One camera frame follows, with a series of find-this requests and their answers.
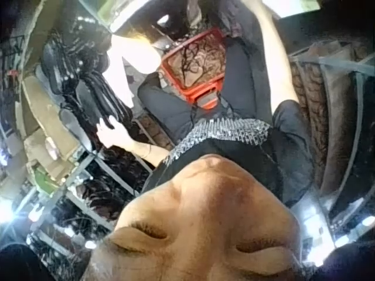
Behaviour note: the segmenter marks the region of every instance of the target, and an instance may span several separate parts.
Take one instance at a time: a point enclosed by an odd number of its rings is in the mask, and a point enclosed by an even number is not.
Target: silver sequin trim
[[[163,162],[169,166],[190,148],[206,139],[261,145],[267,140],[270,127],[269,124],[256,119],[201,120]]]

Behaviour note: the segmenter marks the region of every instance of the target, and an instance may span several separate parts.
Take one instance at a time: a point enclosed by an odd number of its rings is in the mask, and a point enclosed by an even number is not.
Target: leg
[[[174,143],[183,139],[193,128],[193,124],[207,114],[207,111],[199,108],[192,120],[193,107],[175,95],[164,92],[160,88],[157,73],[148,76],[139,87],[138,98]]]
[[[221,96],[242,118],[255,118],[253,73],[246,47],[241,39],[226,38],[226,70]]]

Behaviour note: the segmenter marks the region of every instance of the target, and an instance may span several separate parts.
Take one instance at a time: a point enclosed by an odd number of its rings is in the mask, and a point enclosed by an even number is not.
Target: red plastic basket
[[[204,37],[206,37],[208,35],[213,35],[214,38],[217,40],[217,44],[220,44],[224,47],[223,35],[222,35],[220,29],[213,28],[213,29],[210,29],[206,32],[203,32],[203,33],[189,39],[188,41],[184,42],[179,47],[173,49],[170,53],[168,53],[162,59],[161,68],[164,71],[166,78],[172,83],[172,85],[174,87],[176,87],[178,89],[178,91],[181,94],[183,94],[187,98],[187,101],[190,102],[190,103],[192,103],[193,100],[196,100],[197,98],[199,98],[201,95],[207,93],[207,91],[210,90],[210,89],[220,91],[221,88],[222,88],[222,85],[223,85],[222,81],[224,79],[224,72],[219,74],[218,76],[210,79],[209,81],[207,81],[205,83],[201,83],[201,84],[198,84],[198,85],[193,85],[189,88],[185,88],[184,85],[182,85],[181,82],[176,77],[173,76],[173,72],[171,70],[170,65],[168,64],[168,60],[172,56],[174,56],[177,52],[179,52],[182,48],[187,47],[188,45],[192,44],[193,42],[202,40]]]

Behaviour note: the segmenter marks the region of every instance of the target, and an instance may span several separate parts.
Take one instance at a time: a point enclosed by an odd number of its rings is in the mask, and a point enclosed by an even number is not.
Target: bracelet
[[[147,156],[150,155],[150,153],[151,153],[151,145],[148,143],[148,153],[145,156],[140,155],[140,158],[145,159]]]

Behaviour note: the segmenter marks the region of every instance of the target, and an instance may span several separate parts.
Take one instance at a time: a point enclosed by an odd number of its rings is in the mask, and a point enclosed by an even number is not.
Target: hand
[[[110,129],[104,123],[104,120],[102,118],[100,118],[100,123],[97,124],[97,135],[100,142],[106,148],[118,146],[119,148],[123,148],[126,151],[132,152],[134,150],[136,141],[129,136],[128,130],[126,130],[123,124],[117,122],[117,120],[113,116],[110,116],[108,120],[114,129]]]

